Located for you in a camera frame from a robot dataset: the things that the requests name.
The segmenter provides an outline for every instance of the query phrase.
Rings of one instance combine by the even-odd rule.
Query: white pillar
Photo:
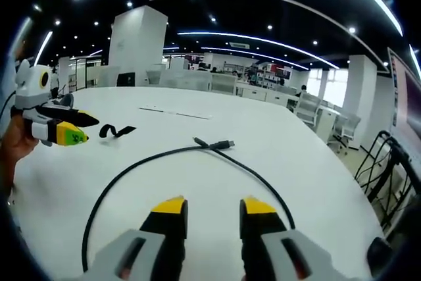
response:
[[[68,93],[68,75],[70,74],[70,57],[62,57],[59,59],[59,91],[63,95]]]
[[[322,70],[322,78],[320,79],[320,89],[318,90],[318,97],[323,100],[326,85],[328,84],[329,70]]]
[[[347,91],[343,109],[361,118],[350,147],[358,149],[366,132],[376,91],[377,67],[365,55],[349,57]]]
[[[136,86],[146,86],[146,70],[162,63],[168,17],[148,6],[116,16],[112,27],[109,66],[120,74],[134,72]]]

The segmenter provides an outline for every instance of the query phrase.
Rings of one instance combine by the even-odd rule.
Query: white desk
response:
[[[36,259],[54,278],[82,273],[81,244],[93,204],[128,165],[155,153],[234,140],[229,155],[261,173],[285,199],[297,228],[330,252],[347,276],[369,277],[366,251],[383,236],[370,204],[332,151],[286,108],[236,96],[166,88],[90,88],[75,107],[101,124],[74,147],[39,145],[16,168],[15,211]],[[142,111],[157,106],[208,120]],[[98,133],[109,123],[137,130],[117,140]],[[272,125],[273,129],[259,126]],[[211,153],[165,157],[131,171],[111,190],[93,224],[89,259],[127,229],[138,229],[153,206],[176,195],[189,201],[186,259],[180,280],[241,280],[239,200],[280,205],[254,178]]]

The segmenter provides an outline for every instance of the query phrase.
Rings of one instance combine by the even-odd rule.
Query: office chair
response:
[[[361,118],[351,113],[341,112],[341,115],[337,118],[334,126],[334,140],[329,141],[328,145],[333,143],[338,144],[336,153],[340,153],[341,149],[345,148],[345,155],[348,155],[349,142],[354,139],[355,130],[360,123]]]
[[[227,95],[235,94],[235,85],[237,83],[237,76],[212,74],[212,92],[224,93]]]
[[[315,95],[302,92],[297,106],[294,108],[294,114],[298,116],[306,125],[316,126],[317,111],[322,100]]]

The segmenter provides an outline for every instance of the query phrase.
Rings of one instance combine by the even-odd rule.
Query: white wall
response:
[[[162,63],[167,16],[143,6],[116,16],[112,28],[109,66],[122,74],[135,72],[136,85],[147,85],[146,70]]]
[[[203,57],[204,63],[210,63],[212,65],[210,69],[216,67],[218,70],[222,70],[224,68],[224,63],[250,67],[257,61],[258,59],[248,59],[247,57],[215,53],[205,53],[205,56]]]
[[[381,130],[390,131],[394,111],[394,88],[392,78],[377,76],[376,91],[368,126],[361,145],[369,150]]]
[[[290,67],[284,68],[291,72],[291,77],[289,80],[285,80],[285,86],[295,87],[297,90],[300,90],[302,85],[307,85],[310,72],[299,72],[298,70],[292,69]]]

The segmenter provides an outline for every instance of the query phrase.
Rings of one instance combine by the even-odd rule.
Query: white chair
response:
[[[209,91],[212,74],[197,70],[163,70],[159,78],[159,86],[167,88]]]
[[[334,139],[328,142],[328,145],[338,144],[336,153],[340,153],[341,149],[345,148],[345,155],[348,155],[349,142],[354,139],[355,130],[360,123],[361,118],[351,113],[341,111],[341,115],[338,116],[334,126]]]
[[[322,100],[315,95],[301,92],[297,106],[294,108],[294,114],[298,116],[305,124],[310,127],[316,126],[317,111]]]
[[[212,73],[212,92],[235,95],[237,76]]]

